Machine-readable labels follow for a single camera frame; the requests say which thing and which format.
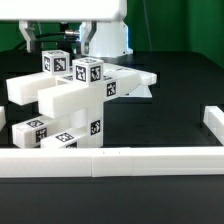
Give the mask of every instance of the green background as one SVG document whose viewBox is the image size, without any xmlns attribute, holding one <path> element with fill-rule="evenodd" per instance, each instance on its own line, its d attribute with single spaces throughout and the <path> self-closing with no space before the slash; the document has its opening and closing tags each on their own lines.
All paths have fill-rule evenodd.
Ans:
<svg viewBox="0 0 224 224">
<path fill-rule="evenodd" d="M 142 0 L 127 0 L 130 47 L 138 51 L 194 51 L 224 68 L 223 0 L 146 0 L 150 46 Z M 59 31 L 58 24 L 42 24 L 42 32 Z M 0 23 L 0 51 L 22 40 L 17 23 Z"/>
</svg>

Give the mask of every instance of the cube with marker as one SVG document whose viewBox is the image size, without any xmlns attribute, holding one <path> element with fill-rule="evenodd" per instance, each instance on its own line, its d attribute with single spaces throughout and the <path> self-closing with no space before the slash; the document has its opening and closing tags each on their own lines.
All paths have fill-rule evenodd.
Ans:
<svg viewBox="0 0 224 224">
<path fill-rule="evenodd" d="M 62 75 L 70 72 L 69 53 L 61 50 L 43 51 L 42 68 L 51 75 Z"/>
<path fill-rule="evenodd" d="M 91 85 L 103 81 L 103 60 L 95 58 L 81 58 L 73 60 L 74 81 Z"/>
</svg>

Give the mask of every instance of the white wooden block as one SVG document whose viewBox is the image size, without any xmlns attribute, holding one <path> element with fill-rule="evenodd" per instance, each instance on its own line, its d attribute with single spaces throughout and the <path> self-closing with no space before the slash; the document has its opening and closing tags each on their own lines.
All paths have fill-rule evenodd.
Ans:
<svg viewBox="0 0 224 224">
<path fill-rule="evenodd" d="M 113 100 L 120 96 L 119 80 L 109 76 L 104 76 L 104 101 Z"/>
<path fill-rule="evenodd" d="M 103 146 L 103 103 L 87 108 L 87 134 L 88 147 L 99 148 Z"/>
<path fill-rule="evenodd" d="M 80 84 L 95 84 L 103 81 L 103 60 L 81 58 L 72 61 L 74 80 Z"/>
<path fill-rule="evenodd" d="M 151 94 L 148 86 L 139 85 L 134 91 L 132 91 L 128 95 L 124 95 L 122 97 L 151 98 L 152 94 Z"/>
<path fill-rule="evenodd" d="M 42 51 L 43 71 L 51 75 L 62 75 L 70 72 L 69 53 L 61 50 Z"/>
<path fill-rule="evenodd" d="M 204 123 L 224 145 L 224 113 L 216 106 L 205 107 Z"/>
<path fill-rule="evenodd" d="M 87 127 L 87 109 L 79 110 L 69 115 L 72 128 Z"/>
<path fill-rule="evenodd" d="M 2 130 L 3 126 L 5 125 L 5 108 L 0 107 L 0 131 Z"/>
<path fill-rule="evenodd" d="M 86 129 L 70 128 L 41 140 L 41 148 L 87 148 Z"/>
<path fill-rule="evenodd" d="M 114 64 L 104 63 L 104 75 L 107 76 L 111 73 L 133 73 L 138 74 L 140 76 L 140 84 L 141 85 L 153 85 L 157 82 L 157 75 L 151 72 L 145 72 L 137 69 L 131 69 L 123 66 L 118 66 Z"/>
<path fill-rule="evenodd" d="M 132 149 L 132 176 L 222 173 L 223 147 Z"/>
<path fill-rule="evenodd" d="M 45 72 L 6 80 L 10 101 L 25 105 L 37 101 L 37 92 L 55 86 L 55 78 Z"/>
<path fill-rule="evenodd" d="M 107 72 L 106 77 L 111 77 L 114 80 L 118 80 L 116 83 L 116 92 L 117 96 L 123 96 L 135 90 L 140 84 L 140 76 L 137 72 L 129 70 L 129 69 L 118 69 L 115 71 Z"/>
<path fill-rule="evenodd" d="M 91 176 L 89 149 L 0 150 L 0 178 Z"/>
<path fill-rule="evenodd" d="M 12 126 L 13 143 L 20 148 L 34 148 L 40 140 L 70 128 L 68 117 L 52 120 L 41 116 Z"/>
<path fill-rule="evenodd" d="M 131 176 L 130 149 L 99 149 L 92 158 L 92 176 Z"/>
<path fill-rule="evenodd" d="M 97 87 L 65 84 L 41 90 L 38 101 L 39 112 L 43 115 L 50 118 L 68 115 L 103 102 L 103 82 Z"/>
</svg>

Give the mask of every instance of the black and white pattern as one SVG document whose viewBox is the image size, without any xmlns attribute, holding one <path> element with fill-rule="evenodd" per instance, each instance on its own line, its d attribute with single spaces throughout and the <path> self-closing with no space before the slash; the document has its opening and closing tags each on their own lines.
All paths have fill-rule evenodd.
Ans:
<svg viewBox="0 0 224 224">
<path fill-rule="evenodd" d="M 75 69 L 76 80 L 86 82 L 86 68 L 82 66 L 76 66 Z"/>
<path fill-rule="evenodd" d="M 111 82 L 107 84 L 107 97 L 116 95 L 117 87 L 116 82 Z"/>
<path fill-rule="evenodd" d="M 65 76 L 65 77 L 63 77 L 63 79 L 67 79 L 67 80 L 69 80 L 69 81 L 73 81 L 73 76 L 72 76 L 72 75 L 70 75 L 70 76 Z"/>
<path fill-rule="evenodd" d="M 95 121 L 90 124 L 91 135 L 95 135 L 101 131 L 101 122 L 100 120 Z"/>
<path fill-rule="evenodd" d="M 96 66 L 90 69 L 91 71 L 91 82 L 95 82 L 101 79 L 101 67 Z"/>
<path fill-rule="evenodd" d="M 66 58 L 54 58 L 54 72 L 66 71 Z"/>
<path fill-rule="evenodd" d="M 61 142 L 67 142 L 67 141 L 69 141 L 71 139 L 74 139 L 74 137 L 69 135 L 68 133 L 63 133 L 61 135 L 58 135 L 58 136 L 56 136 L 56 138 L 58 140 L 60 140 Z"/>
<path fill-rule="evenodd" d="M 55 55 L 58 55 L 58 54 L 64 54 L 62 51 L 48 51 L 48 54 L 55 54 Z"/>
<path fill-rule="evenodd" d="M 47 137 L 47 128 L 36 131 L 36 143 L 40 142 L 41 139 Z"/>
<path fill-rule="evenodd" d="M 72 144 L 67 145 L 66 148 L 70 148 L 70 149 L 71 149 L 71 148 L 78 148 L 78 147 L 77 147 L 77 142 L 73 142 Z"/>
<path fill-rule="evenodd" d="M 83 62 L 83 63 L 87 63 L 87 64 L 97 62 L 96 60 L 91 59 L 91 58 L 84 58 L 84 59 L 80 59 L 79 61 L 80 61 L 80 62 Z"/>
<path fill-rule="evenodd" d="M 50 71 L 51 70 L 51 63 L 50 63 L 50 58 L 48 57 L 44 57 L 44 68 L 47 70 L 47 71 Z"/>
<path fill-rule="evenodd" d="M 27 124 L 32 128 L 37 128 L 37 127 L 43 125 L 44 123 L 42 123 L 39 120 L 34 120 L 34 121 L 27 122 Z"/>
</svg>

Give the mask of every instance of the block tower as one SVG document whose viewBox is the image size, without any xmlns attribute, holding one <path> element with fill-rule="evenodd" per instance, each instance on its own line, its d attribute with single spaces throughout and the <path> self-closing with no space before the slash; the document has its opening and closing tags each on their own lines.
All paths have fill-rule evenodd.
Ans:
<svg viewBox="0 0 224 224">
<path fill-rule="evenodd" d="M 104 63 L 96 58 L 72 61 L 60 50 L 42 52 L 43 72 L 7 80 L 9 100 L 38 101 L 42 116 L 13 125 L 20 148 L 97 148 L 103 146 L 103 104 L 139 85 L 156 83 L 156 75 Z"/>
</svg>

